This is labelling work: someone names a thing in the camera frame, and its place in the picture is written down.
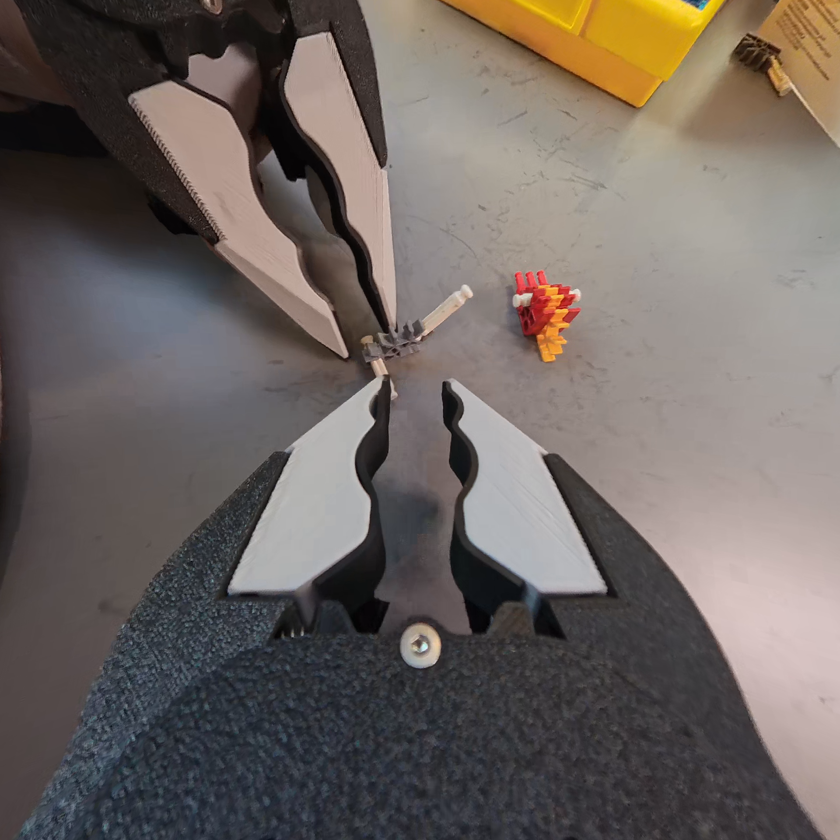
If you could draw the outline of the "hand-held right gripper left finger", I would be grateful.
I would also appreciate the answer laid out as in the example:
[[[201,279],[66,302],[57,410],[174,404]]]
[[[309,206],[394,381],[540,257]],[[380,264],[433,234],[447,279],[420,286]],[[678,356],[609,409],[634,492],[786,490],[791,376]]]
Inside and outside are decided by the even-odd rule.
[[[392,383],[378,377],[284,452],[227,583],[229,597],[294,602],[306,628],[322,605],[376,613],[385,546],[373,477],[389,450]]]

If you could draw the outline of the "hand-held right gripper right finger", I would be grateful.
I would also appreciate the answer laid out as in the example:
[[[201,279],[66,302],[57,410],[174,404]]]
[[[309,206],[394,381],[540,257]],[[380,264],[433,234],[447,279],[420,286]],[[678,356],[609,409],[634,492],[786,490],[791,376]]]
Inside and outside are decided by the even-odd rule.
[[[442,386],[448,462],[461,489],[449,549],[469,629],[506,603],[536,634],[561,636],[551,601],[607,595],[604,576],[551,470],[551,454],[460,382]]]

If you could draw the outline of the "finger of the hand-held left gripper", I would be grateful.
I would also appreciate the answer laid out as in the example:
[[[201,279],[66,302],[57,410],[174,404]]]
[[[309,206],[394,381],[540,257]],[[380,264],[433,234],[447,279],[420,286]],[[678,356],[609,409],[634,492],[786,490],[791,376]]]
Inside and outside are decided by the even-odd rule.
[[[332,226],[350,247],[360,286],[383,329],[397,321],[386,169],[380,165],[333,33],[299,38],[283,67],[280,101],[303,157],[327,193]]]
[[[177,80],[136,91],[129,104],[210,223],[215,251],[306,333],[347,359],[331,303],[310,283],[299,246],[261,202],[249,143],[227,105]]]

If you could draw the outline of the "person's left forearm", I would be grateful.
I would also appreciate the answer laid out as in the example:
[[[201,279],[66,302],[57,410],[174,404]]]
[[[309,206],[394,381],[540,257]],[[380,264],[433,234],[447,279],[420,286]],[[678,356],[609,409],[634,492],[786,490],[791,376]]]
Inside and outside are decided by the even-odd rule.
[[[39,102],[74,105],[43,61],[15,1],[1,1],[1,112],[20,112]]]

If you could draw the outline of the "red and yellow connector stack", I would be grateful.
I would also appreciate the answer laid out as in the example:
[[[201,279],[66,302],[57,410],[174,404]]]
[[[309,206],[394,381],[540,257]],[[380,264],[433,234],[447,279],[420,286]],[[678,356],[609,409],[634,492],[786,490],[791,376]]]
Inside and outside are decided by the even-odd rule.
[[[535,339],[540,358],[544,363],[554,362],[563,353],[567,343],[563,336],[564,330],[570,327],[581,309],[578,303],[568,306],[561,303],[561,296],[567,295],[568,286],[552,284],[548,281],[544,271],[517,272],[514,276],[516,290],[514,294],[526,291],[536,291],[539,287],[561,287],[560,290],[549,291],[550,297],[537,299],[534,296],[533,305],[526,308],[514,308],[525,337]]]

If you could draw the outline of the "large yellow plastic bin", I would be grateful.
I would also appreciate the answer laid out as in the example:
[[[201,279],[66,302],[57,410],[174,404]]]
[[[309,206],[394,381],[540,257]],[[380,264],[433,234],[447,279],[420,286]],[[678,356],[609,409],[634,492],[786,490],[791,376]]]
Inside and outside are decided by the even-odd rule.
[[[636,108],[667,81],[723,1],[447,1]]]

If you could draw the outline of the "printed toy set box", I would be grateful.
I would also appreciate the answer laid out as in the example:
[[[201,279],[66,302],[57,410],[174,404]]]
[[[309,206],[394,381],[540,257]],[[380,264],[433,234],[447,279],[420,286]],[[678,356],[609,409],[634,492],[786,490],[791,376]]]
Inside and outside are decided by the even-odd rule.
[[[780,48],[795,95],[839,145],[839,2],[779,1],[759,36]]]

